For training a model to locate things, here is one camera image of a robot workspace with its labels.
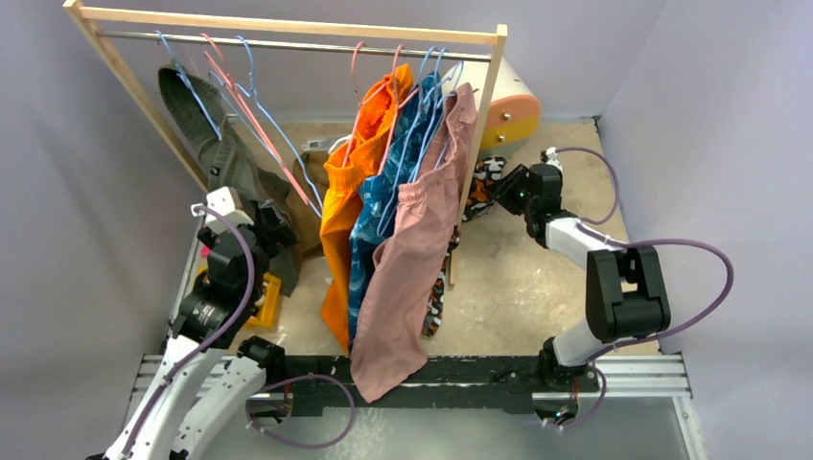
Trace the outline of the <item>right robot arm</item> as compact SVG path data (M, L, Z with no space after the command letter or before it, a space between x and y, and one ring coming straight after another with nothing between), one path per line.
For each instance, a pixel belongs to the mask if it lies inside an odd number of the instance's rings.
M541 383L560 390L586 374L591 360L624 339L644 339L671 322L660 258L651 245L626 248L591 236L582 220L562 206L563 174L538 163L519 165L493 191L507 212L524 219L541 247L565 256L585 272L585 315L547 339L539 354Z

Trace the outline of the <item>camouflage orange black shorts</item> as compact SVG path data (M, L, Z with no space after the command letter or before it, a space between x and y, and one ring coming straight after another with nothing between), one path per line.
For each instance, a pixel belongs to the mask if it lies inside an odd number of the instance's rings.
M506 164L507 160L502 156L489 156L476 163L463 210L463 222L477 219L490 212L495 203L492 198L492 189L502 180ZM444 295L448 285L452 253L459 246L460 234L460 227L456 225L450 237L441 270L432 286L421 331L421 336L425 339L433 338L442 323Z

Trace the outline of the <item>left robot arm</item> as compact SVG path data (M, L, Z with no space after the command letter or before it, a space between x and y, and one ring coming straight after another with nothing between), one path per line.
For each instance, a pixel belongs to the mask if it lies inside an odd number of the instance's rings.
M286 378L285 351L257 335L244 340L210 388L237 332L258 311L269 261L296 237L268 202L246 217L226 199L209 198L192 211L223 224L206 225L207 267L180 302L164 355L141 402L103 459L199 459L229 419L258 390L272 392Z

